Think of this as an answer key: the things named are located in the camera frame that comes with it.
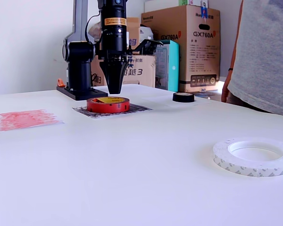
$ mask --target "red drawing on paper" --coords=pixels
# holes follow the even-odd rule
[[[62,121],[59,121],[54,114],[48,113],[46,110],[9,112],[0,114],[0,131],[46,126],[59,122]]]

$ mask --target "yellow label on camera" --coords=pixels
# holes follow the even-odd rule
[[[113,17],[105,19],[105,26],[109,25],[123,25],[127,26],[127,19],[120,17]]]

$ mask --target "white double-sided tape roll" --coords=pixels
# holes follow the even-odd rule
[[[279,155],[273,161],[250,161],[238,158],[233,152],[244,149],[265,149]],[[250,177],[274,177],[283,175],[283,143],[265,138],[235,138],[216,144],[213,160],[223,169]]]

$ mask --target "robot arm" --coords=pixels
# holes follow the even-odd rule
[[[91,82],[90,62],[95,55],[103,62],[100,67],[105,74],[110,94],[119,94],[124,74],[128,66],[126,3],[128,0],[98,0],[101,16],[101,39],[85,34],[88,16],[88,0],[74,0],[73,32],[64,39],[63,56],[68,62],[67,87],[59,91],[76,99],[83,100],[107,94],[94,90]],[[144,40],[136,51],[153,54],[161,42]]]

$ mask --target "white tabletop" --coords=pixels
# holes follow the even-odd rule
[[[282,116],[157,104],[172,93],[138,85],[121,96],[154,110],[93,120],[57,91],[0,96],[0,113],[47,109],[65,122],[0,132],[0,226],[283,226],[283,176],[211,159],[230,137],[283,141]]]

